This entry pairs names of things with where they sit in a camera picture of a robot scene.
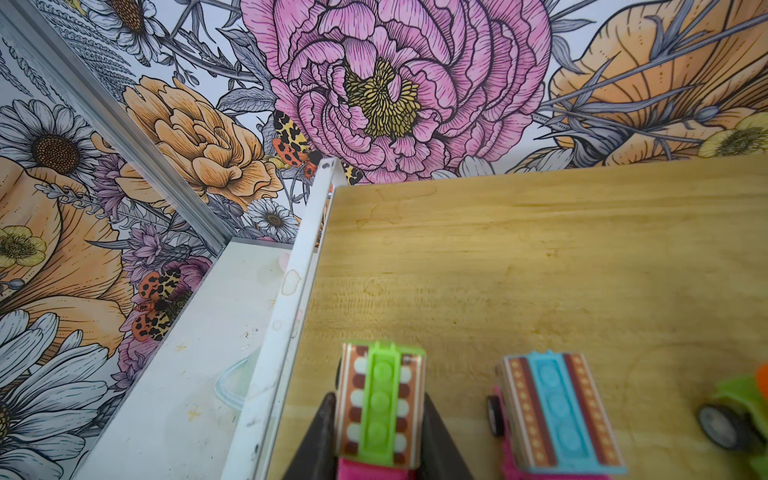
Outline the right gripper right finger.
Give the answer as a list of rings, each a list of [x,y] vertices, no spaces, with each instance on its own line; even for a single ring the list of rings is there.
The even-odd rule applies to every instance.
[[[473,475],[428,394],[424,397],[421,431],[421,466],[417,470],[417,479],[473,479]]]

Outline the two-tier bamboo shelf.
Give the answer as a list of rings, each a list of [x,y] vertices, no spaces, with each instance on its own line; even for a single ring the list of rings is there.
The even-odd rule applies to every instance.
[[[485,398],[506,355],[582,354],[631,479],[750,479],[695,411],[767,359],[763,154],[335,191],[305,322],[275,314],[226,479],[281,479],[342,345],[423,348],[473,479],[501,477]]]

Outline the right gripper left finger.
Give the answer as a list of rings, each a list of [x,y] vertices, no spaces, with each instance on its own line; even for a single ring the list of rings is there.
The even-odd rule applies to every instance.
[[[333,480],[336,478],[334,419],[336,395],[328,392],[290,461],[283,480]]]

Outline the left aluminium corner post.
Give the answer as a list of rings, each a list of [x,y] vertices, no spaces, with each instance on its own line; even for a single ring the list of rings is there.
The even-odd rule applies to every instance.
[[[35,6],[28,1],[3,1],[1,33],[31,57],[31,62],[46,79],[62,90],[67,101],[88,123],[194,228],[205,246],[214,255],[220,255],[232,239],[226,225],[168,163]]]

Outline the pink car blue roof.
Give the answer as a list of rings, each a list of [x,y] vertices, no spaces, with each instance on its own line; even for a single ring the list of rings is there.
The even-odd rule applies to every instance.
[[[582,354],[506,355],[495,372],[488,423],[503,440],[505,479],[612,479],[627,473]]]

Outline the orange car green base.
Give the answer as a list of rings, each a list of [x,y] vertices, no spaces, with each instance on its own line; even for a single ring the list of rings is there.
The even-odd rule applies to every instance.
[[[767,363],[755,373],[716,384],[696,421],[708,440],[722,450],[748,457],[760,479],[767,478]]]

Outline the pink car green roof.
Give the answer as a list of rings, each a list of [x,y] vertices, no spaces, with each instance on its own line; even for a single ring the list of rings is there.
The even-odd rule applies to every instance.
[[[339,479],[415,479],[421,466],[427,355],[391,341],[347,341],[336,381]]]

